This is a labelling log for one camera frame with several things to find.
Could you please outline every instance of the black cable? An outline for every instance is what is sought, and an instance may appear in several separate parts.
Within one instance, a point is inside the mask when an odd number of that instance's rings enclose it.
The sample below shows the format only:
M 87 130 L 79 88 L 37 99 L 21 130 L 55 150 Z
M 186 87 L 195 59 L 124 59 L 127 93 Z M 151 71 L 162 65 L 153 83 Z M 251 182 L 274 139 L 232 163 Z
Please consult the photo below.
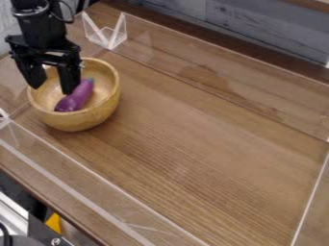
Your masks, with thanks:
M 4 234 L 4 246 L 12 246 L 13 245 L 12 237 L 9 235 L 5 225 L 1 222 L 0 222 L 0 230 L 2 231 Z
M 60 18 L 53 12 L 49 12 L 51 15 L 61 22 L 64 22 L 65 24 L 72 24 L 75 22 L 75 14 L 73 14 L 73 11 L 72 11 L 72 8 L 71 6 L 68 5 L 68 3 L 63 0 L 57 0 L 59 3 L 61 3 L 63 5 L 65 5 L 68 11 L 69 11 L 69 14 L 71 14 L 71 19 L 63 19 Z

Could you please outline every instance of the purple eggplant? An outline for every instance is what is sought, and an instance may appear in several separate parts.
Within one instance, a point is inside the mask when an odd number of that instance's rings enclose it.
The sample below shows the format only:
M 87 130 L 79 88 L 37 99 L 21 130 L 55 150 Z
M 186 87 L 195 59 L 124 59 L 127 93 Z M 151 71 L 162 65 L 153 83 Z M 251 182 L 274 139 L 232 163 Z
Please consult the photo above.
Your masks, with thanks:
M 55 111 L 77 111 L 83 108 L 92 93 L 93 79 L 83 79 L 71 95 L 67 95 L 57 102 Z

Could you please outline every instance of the transparent plastic wall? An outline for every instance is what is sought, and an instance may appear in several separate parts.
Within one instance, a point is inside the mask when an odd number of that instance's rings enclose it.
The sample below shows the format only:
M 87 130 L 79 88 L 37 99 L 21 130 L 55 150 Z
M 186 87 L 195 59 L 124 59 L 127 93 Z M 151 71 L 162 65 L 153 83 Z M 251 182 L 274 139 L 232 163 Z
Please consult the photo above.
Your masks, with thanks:
M 92 20 L 92 13 L 84 18 Z M 322 140 L 327 139 L 327 86 L 278 70 L 260 61 L 248 59 L 246 64 L 234 52 L 129 14 L 112 12 L 100 19 L 103 22 L 93 23 L 93 28 L 92 22 L 88 22 L 85 32 L 83 15 L 77 16 L 76 24 L 68 27 L 73 41 L 81 46 L 81 56 L 97 57 L 113 50 L 123 57 L 264 114 L 294 129 Z M 60 210 L 56 207 L 65 199 L 75 201 L 81 216 L 84 212 L 91 218 L 95 214 L 100 215 L 103 220 L 93 223 L 99 223 L 104 231 L 84 229 L 101 234 L 113 245 L 207 245 L 89 170 L 87 163 L 60 151 L 16 123 L 16 116 L 29 107 L 25 82 L 16 72 L 13 60 L 5 58 L 0 62 L 8 71 L 14 71 L 0 74 L 0 89 L 6 91 L 0 98 L 0 157 L 2 165 L 10 166 L 12 175 L 17 178 L 20 175 L 34 178 L 28 188 L 36 194 L 47 192 L 49 187 L 52 192 L 63 194 L 61 201 L 55 197 L 49 200 L 63 215 L 68 216 L 69 209 L 75 209 L 71 207 Z M 329 239 L 326 164 L 327 158 L 318 170 L 318 177 L 317 174 L 314 177 L 310 200 L 301 201 L 305 211 L 295 227 L 291 246 L 322 246 Z M 59 171 L 60 166 L 67 168 L 65 173 Z M 38 186 L 34 180 L 41 180 L 45 186 Z M 99 193 L 83 185 L 85 180 L 97 185 Z

